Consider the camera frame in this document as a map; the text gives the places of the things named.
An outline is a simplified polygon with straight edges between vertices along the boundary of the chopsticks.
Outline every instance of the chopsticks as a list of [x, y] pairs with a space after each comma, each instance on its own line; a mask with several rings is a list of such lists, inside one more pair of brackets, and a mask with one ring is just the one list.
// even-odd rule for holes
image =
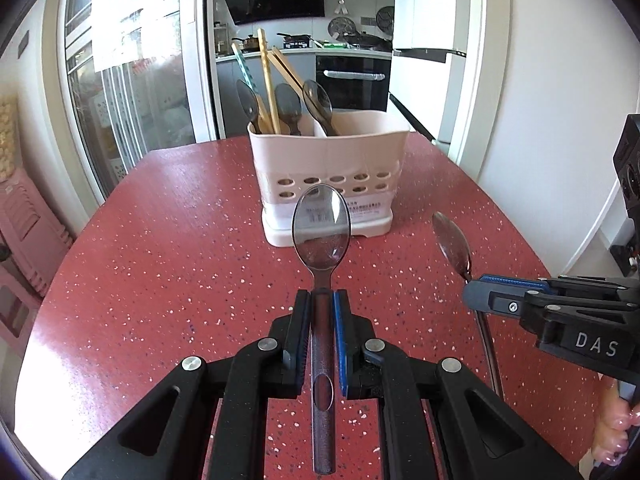
[[278, 117], [278, 106], [276, 104], [276, 94], [273, 90], [273, 82], [271, 81], [271, 67], [269, 65], [269, 57], [267, 54], [267, 38], [264, 35], [264, 29], [258, 29], [258, 42], [260, 43], [260, 60], [262, 61], [262, 72], [264, 73], [264, 83], [267, 87], [267, 98], [269, 100], [269, 108], [271, 111], [271, 124], [273, 124], [273, 133], [280, 135], [280, 118]]
[[296, 91], [296, 94], [298, 94], [301, 100], [304, 100], [302, 87], [305, 82], [300, 79], [300, 76], [296, 73], [296, 70], [291, 66], [287, 58], [274, 46], [271, 47], [268, 57], [278, 72], [282, 74], [284, 81]]

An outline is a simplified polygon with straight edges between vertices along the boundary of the label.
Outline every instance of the label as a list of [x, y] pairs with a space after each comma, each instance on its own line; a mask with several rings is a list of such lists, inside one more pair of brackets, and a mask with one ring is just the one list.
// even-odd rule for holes
[[626, 368], [636, 350], [629, 334], [565, 326], [560, 346], [604, 363]]
[[[351, 224], [358, 222], [369, 222], [385, 218], [390, 214], [391, 203], [395, 192], [385, 191], [379, 193], [363, 194], [362, 196], [351, 196], [346, 198], [347, 208], [351, 216]], [[269, 204], [263, 202], [267, 222], [273, 229], [291, 229], [293, 211], [296, 203]], [[323, 207], [309, 205], [305, 208], [305, 219], [309, 225], [323, 224], [332, 221], [331, 211]]]

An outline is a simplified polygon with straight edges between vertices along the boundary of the glass door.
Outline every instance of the glass door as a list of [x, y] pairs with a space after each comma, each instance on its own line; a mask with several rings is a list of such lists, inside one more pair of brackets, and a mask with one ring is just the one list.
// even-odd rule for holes
[[[182, 56], [181, 0], [65, 0], [66, 74], [76, 141], [106, 198], [151, 150], [196, 142], [198, 62], [188, 78]], [[209, 140], [202, 135], [198, 140]]]

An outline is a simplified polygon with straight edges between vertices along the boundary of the oven handle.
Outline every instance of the oven handle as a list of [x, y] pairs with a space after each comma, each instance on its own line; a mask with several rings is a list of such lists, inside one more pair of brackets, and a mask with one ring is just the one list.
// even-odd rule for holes
[[365, 74], [363, 72], [338, 72], [337, 70], [325, 70], [322, 72], [331, 79], [358, 79], [360, 81], [383, 81], [384, 74]]

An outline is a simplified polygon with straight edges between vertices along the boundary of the white refrigerator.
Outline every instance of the white refrigerator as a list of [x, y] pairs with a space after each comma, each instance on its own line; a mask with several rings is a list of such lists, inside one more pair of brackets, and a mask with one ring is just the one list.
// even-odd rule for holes
[[465, 70], [470, 0], [396, 0], [388, 110], [444, 151]]

